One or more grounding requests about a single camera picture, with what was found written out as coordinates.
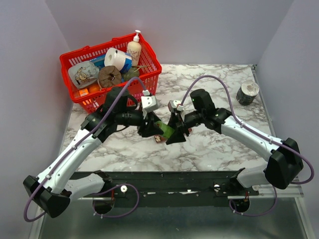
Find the green pill bottle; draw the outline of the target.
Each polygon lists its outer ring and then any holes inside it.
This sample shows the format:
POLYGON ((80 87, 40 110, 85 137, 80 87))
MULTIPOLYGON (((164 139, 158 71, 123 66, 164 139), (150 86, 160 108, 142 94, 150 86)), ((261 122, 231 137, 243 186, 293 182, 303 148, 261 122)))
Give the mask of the green pill bottle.
POLYGON ((162 134, 160 134, 160 136, 165 139, 169 139, 174 133, 174 129, 162 121, 157 121, 156 125, 162 130, 162 134))

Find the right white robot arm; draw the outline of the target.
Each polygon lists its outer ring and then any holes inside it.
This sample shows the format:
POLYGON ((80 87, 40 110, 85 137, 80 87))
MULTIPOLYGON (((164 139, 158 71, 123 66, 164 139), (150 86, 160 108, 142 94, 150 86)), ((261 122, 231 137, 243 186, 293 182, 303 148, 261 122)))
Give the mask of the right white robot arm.
POLYGON ((266 184, 284 190, 303 169, 295 140, 282 140, 246 125, 231 111, 216 108, 210 94, 204 89, 191 92, 190 97, 195 110, 185 116, 181 115, 181 101, 171 100, 168 103, 171 112, 168 125, 174 131, 167 139, 167 144, 185 142, 189 129, 204 124, 208 129, 241 142, 266 161, 263 165, 235 172, 229 179, 229 189, 233 194, 241 195, 247 188, 266 184))

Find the brown weekly pill organizer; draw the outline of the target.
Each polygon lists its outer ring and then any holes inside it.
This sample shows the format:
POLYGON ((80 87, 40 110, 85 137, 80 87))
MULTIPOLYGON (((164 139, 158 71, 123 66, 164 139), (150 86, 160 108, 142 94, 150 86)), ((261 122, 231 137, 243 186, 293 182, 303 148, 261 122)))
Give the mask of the brown weekly pill organizer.
POLYGON ((192 132, 192 128, 187 129, 185 132, 182 131, 177 131, 174 133, 174 128, 166 125, 166 124, 159 124, 159 125, 154 125, 152 129, 149 129, 151 133, 156 133, 154 135, 154 139, 156 143, 161 143, 165 142, 167 145, 173 144, 173 143, 180 143, 180 142, 185 142, 185 136, 189 135, 192 132))

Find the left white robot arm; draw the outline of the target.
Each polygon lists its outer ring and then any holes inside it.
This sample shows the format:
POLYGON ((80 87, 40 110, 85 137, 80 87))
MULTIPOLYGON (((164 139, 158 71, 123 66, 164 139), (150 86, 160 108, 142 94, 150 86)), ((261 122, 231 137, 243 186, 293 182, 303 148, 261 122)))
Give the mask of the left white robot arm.
POLYGON ((30 200, 51 218, 56 218, 74 200, 89 195, 107 196, 113 183, 104 172, 95 171, 75 180, 71 176, 120 125, 136 126, 141 137, 161 134, 156 124, 159 120, 154 113, 156 109, 158 101, 148 91, 143 91, 138 102, 128 90, 113 87, 105 102, 85 117, 76 136, 58 158, 38 176, 25 178, 23 185, 30 200))

